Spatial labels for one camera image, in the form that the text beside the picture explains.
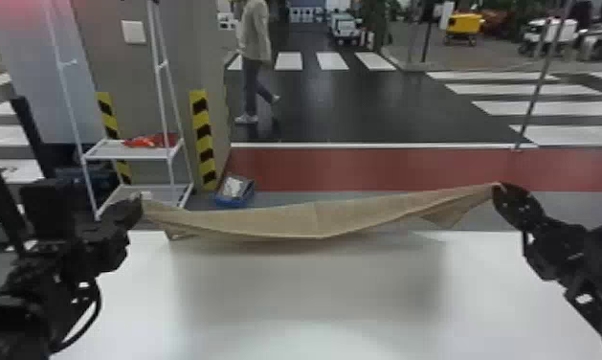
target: yellow vehicle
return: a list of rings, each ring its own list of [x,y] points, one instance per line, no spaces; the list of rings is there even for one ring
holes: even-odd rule
[[[481,29],[481,15],[476,13],[455,13],[448,20],[448,28],[443,43],[450,45],[453,39],[467,40],[470,46],[477,45],[477,34]]]

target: black and yellow hazard stripe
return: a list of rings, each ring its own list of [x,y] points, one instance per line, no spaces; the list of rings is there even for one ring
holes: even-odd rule
[[[197,90],[189,92],[193,131],[196,134],[195,148],[198,152],[198,167],[202,176],[202,189],[214,191],[217,187],[218,174],[213,158],[212,125],[209,119],[207,92]]]
[[[106,128],[106,136],[109,139],[119,140],[120,139],[120,127],[118,126],[118,119],[115,117],[113,111],[113,102],[111,101],[111,94],[98,92],[98,106],[100,107],[101,119],[104,122],[104,128]],[[131,184],[131,167],[125,161],[116,161],[115,167],[125,184]]]

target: table surface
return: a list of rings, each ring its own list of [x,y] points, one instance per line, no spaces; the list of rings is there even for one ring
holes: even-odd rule
[[[132,232],[100,319],[58,360],[596,360],[602,343],[516,233],[387,227],[334,240]]]

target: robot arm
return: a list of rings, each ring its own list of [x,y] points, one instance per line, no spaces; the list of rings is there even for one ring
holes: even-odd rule
[[[588,230],[545,214],[530,192],[508,184],[493,190],[497,212],[522,232],[528,264],[557,281],[567,301],[602,336],[602,226]]]

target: red object on shelf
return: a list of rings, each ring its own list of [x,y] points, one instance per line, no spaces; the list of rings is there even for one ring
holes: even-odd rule
[[[174,147],[178,143],[178,134],[167,134],[168,147]],[[167,147],[165,134],[155,134],[150,136],[138,136],[133,139],[124,140],[124,145],[128,147]]]

